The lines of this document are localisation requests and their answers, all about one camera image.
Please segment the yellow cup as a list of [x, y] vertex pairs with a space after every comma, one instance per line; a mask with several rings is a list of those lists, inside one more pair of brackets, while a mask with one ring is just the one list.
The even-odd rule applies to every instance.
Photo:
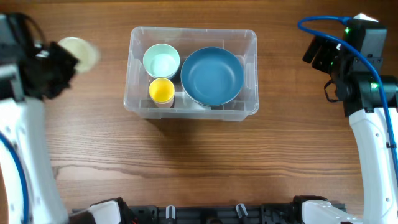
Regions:
[[167, 78], [157, 78], [149, 85], [149, 95], [155, 103], [166, 104], [175, 96], [174, 84]]

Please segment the pale green cup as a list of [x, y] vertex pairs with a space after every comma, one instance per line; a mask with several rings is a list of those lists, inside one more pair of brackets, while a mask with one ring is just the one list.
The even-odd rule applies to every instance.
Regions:
[[58, 42], [58, 45], [78, 59], [78, 63], [75, 66], [77, 73], [89, 72], [99, 62], [101, 57], [96, 46], [78, 37], [63, 38]]

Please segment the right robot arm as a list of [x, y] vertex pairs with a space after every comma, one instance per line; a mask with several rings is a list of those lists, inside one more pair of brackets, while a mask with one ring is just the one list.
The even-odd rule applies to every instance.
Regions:
[[387, 36], [374, 19], [313, 16], [298, 28], [314, 36], [303, 61], [330, 76], [359, 152], [364, 189], [358, 219], [321, 199], [302, 202], [303, 223], [397, 223], [397, 77], [380, 75]]

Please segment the mint green small bowl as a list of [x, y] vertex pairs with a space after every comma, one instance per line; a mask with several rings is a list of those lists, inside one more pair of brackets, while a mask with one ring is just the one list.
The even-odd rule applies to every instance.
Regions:
[[155, 44], [143, 56], [143, 66], [153, 78], [172, 79], [180, 67], [180, 54], [168, 44]]

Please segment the pink cup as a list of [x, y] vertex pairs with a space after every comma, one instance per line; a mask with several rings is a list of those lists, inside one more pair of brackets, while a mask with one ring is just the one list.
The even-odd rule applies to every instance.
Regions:
[[158, 101], [154, 101], [156, 107], [158, 108], [171, 108], [173, 103], [174, 103], [174, 99], [172, 98], [169, 101], [166, 102], [158, 102]]

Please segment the cream bowl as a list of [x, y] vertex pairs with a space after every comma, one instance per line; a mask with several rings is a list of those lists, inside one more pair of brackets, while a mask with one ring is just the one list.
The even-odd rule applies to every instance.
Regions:
[[227, 93], [204, 94], [199, 91], [187, 91], [187, 90], [185, 90], [185, 93], [194, 102], [209, 107], [217, 107], [217, 106], [227, 105], [236, 100], [239, 101], [239, 95], [233, 96]]

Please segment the blue bowl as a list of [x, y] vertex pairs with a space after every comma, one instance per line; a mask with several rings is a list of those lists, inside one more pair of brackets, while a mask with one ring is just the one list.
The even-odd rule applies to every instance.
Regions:
[[180, 81], [193, 101], [205, 106], [220, 106], [238, 96], [244, 84], [244, 70], [231, 52], [205, 47], [194, 51], [184, 61]]

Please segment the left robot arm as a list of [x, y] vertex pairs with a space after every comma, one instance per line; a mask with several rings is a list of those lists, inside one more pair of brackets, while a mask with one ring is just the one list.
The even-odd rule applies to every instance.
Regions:
[[9, 223], [129, 223], [121, 198], [68, 213], [56, 185], [45, 139], [46, 99], [99, 61], [89, 42], [34, 39], [41, 29], [22, 13], [1, 15], [1, 172]]

